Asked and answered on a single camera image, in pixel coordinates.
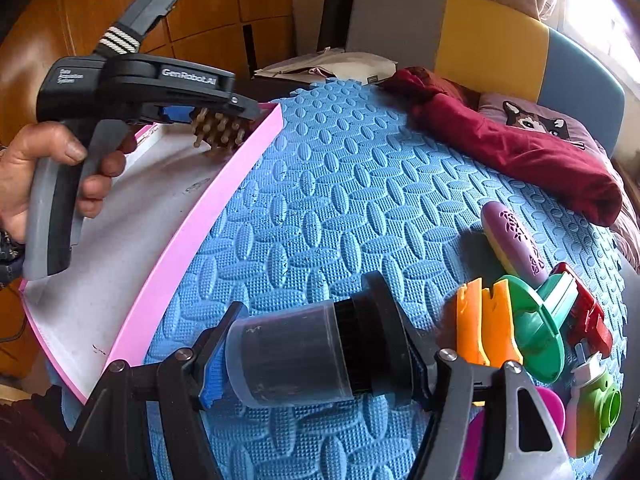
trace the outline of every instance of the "window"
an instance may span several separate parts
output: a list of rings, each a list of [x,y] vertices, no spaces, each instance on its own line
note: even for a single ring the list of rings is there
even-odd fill
[[[562,32],[583,44],[618,76],[622,76],[621,68],[640,84],[640,61],[627,39],[627,27],[612,0],[566,1]]]

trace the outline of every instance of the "dog face print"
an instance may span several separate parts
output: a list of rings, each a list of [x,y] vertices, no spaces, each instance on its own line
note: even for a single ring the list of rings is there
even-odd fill
[[[511,101],[502,104],[507,114],[507,126],[515,126],[521,130],[551,134],[563,140],[571,141],[569,129],[564,119],[547,119],[538,114],[527,112]]]

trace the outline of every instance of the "purple toy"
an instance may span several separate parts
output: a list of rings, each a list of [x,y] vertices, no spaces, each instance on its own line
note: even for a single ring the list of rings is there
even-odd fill
[[[508,274],[538,288],[549,277],[532,236],[514,213],[500,202],[487,202],[480,213],[489,244]]]

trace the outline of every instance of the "blue cushion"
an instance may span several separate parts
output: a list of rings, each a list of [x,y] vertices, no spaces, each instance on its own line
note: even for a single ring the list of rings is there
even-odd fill
[[[538,104],[578,119],[612,155],[625,111],[622,86],[602,63],[553,29]]]

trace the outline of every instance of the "textured foam tile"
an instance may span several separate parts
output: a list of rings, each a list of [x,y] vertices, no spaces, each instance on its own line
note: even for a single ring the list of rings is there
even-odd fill
[[[333,81],[279,101],[285,127],[203,242],[158,327],[146,362],[162,360],[216,325],[225,306],[272,312],[359,289],[380,270],[421,328],[436,329],[458,286],[503,274],[479,221],[489,200],[511,207],[548,264],[568,261],[606,310],[606,360],[622,384],[626,352],[619,260],[609,231],[539,188],[486,168],[406,125],[377,88]],[[572,353],[554,389],[569,396]],[[159,477],[171,476],[161,425],[149,426]],[[233,480],[392,480],[407,475],[426,430],[416,405],[384,397],[308,408],[250,410],[231,399],[205,416],[212,450]],[[577,479],[597,467],[574,461]]]

